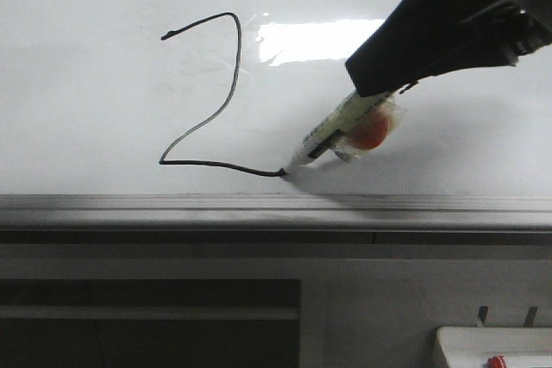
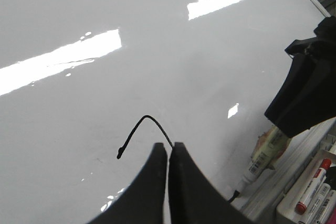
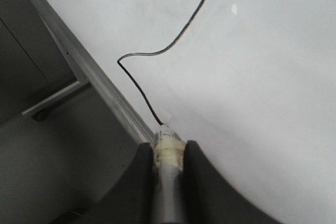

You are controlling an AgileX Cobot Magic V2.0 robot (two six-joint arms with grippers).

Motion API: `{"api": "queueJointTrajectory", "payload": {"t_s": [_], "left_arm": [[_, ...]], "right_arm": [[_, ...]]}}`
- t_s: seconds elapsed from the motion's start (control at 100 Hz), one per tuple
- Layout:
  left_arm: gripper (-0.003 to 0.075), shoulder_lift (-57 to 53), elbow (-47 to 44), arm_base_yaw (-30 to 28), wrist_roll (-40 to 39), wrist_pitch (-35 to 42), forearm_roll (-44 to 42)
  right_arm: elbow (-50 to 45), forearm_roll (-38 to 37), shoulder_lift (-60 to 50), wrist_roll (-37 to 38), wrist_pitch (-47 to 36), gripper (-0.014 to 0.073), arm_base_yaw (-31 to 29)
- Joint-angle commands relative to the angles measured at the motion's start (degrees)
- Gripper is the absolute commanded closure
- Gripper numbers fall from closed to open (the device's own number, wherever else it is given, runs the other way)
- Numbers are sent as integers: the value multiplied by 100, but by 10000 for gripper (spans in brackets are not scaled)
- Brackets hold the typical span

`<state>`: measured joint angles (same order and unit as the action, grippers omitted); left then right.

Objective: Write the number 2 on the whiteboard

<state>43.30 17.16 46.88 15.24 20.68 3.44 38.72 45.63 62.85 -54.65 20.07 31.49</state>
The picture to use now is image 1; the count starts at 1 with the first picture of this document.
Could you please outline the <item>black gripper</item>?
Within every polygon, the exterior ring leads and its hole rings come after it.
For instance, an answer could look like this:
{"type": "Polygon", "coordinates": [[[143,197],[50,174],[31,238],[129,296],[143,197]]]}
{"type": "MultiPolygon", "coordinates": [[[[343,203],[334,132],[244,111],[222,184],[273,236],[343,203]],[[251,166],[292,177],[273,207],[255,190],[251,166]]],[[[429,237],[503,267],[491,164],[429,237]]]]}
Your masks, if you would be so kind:
{"type": "Polygon", "coordinates": [[[346,61],[362,97],[480,67],[515,66],[551,43],[551,0],[402,0],[346,61]]]}

